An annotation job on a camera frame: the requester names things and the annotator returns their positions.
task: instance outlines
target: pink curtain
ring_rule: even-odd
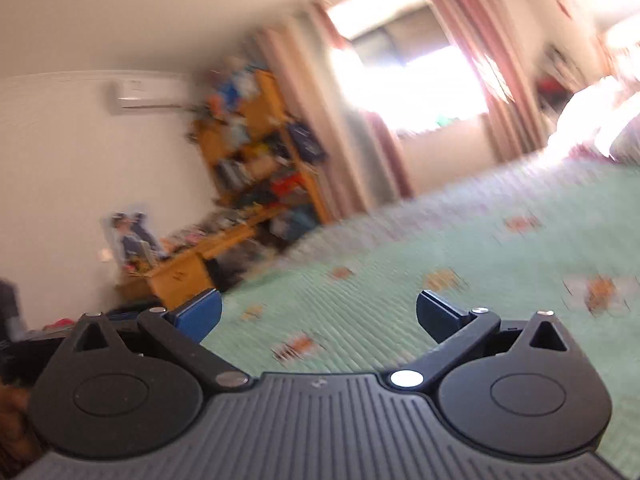
[[[432,0],[453,40],[484,82],[489,134],[507,161],[546,144],[532,87],[501,0]]]
[[[255,39],[287,107],[309,124],[329,155],[318,167],[319,182],[328,208],[341,219],[412,196],[413,189],[406,173],[406,180],[398,178],[402,160],[390,153],[397,143],[384,123],[343,97],[331,62],[339,35],[332,38],[333,24],[324,20],[324,11],[311,5]]]

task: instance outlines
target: ceiling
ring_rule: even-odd
[[[296,0],[0,0],[0,77],[207,68]]]

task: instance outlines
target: white air conditioner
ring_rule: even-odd
[[[190,83],[183,78],[143,77],[116,82],[121,108],[182,108],[190,104]]]

